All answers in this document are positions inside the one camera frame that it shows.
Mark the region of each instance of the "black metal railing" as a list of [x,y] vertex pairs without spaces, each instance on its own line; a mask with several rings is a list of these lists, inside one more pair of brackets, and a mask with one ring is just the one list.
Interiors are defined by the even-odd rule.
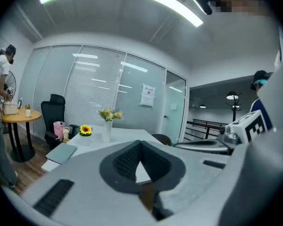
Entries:
[[[200,131],[200,130],[196,130],[196,129],[190,128],[190,127],[188,127],[188,124],[192,125],[193,127],[199,127],[199,128],[206,129],[206,131],[204,132],[204,131]],[[207,139],[209,135],[217,137],[217,135],[211,134],[210,130],[219,132],[220,128],[222,126],[224,126],[224,125],[228,125],[228,124],[214,122],[214,121],[203,121],[203,120],[193,119],[193,121],[187,121],[186,129],[189,129],[189,130],[192,130],[192,131],[195,131],[195,132],[199,132],[199,133],[203,133],[203,134],[205,134],[205,138],[204,139]],[[202,137],[190,134],[188,132],[185,132],[185,134],[187,134],[189,136],[192,136],[192,137],[199,138],[199,139],[203,139]]]

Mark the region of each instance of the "glass door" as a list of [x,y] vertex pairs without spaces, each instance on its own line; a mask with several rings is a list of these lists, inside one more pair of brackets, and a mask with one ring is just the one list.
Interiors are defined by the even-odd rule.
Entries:
[[184,113],[185,80],[167,72],[165,114],[162,134],[171,139],[172,144],[179,140]]

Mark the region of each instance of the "white desk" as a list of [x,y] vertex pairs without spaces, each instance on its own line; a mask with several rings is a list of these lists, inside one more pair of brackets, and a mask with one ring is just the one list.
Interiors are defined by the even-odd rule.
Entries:
[[[71,157],[91,151],[96,151],[108,146],[113,146],[128,141],[141,140],[141,141],[153,141],[156,143],[160,143],[145,130],[122,129],[122,128],[112,128],[111,141],[109,143],[103,143],[101,139],[103,127],[102,126],[91,126],[91,127],[92,127],[92,135],[89,146],[81,145],[80,135],[78,134],[68,142],[69,145],[74,145],[77,147],[77,150],[75,151],[75,153],[73,153]],[[42,166],[42,170],[44,172],[50,172],[59,165],[60,164],[54,161],[47,160],[47,162]],[[139,163],[136,169],[136,177],[137,177],[136,180],[137,183],[150,181],[150,178],[141,163]]]

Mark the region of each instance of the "man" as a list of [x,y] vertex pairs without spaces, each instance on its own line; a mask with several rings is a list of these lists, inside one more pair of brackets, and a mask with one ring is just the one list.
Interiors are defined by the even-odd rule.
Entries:
[[[266,73],[264,70],[259,70],[255,73],[254,82],[251,84],[250,88],[258,92],[259,89],[266,84],[268,79],[269,79],[268,73]],[[272,123],[260,99],[255,100],[250,107],[250,112],[257,111],[257,110],[260,110],[262,112],[267,130],[270,130],[272,128]]]

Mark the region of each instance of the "white vase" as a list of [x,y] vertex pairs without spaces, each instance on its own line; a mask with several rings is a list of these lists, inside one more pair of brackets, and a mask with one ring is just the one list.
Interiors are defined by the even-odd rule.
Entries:
[[80,135],[81,144],[84,145],[84,146],[89,146],[90,138],[91,138],[91,136],[83,137],[83,136]]
[[111,140],[112,121],[105,121],[102,131],[102,142],[108,143]]

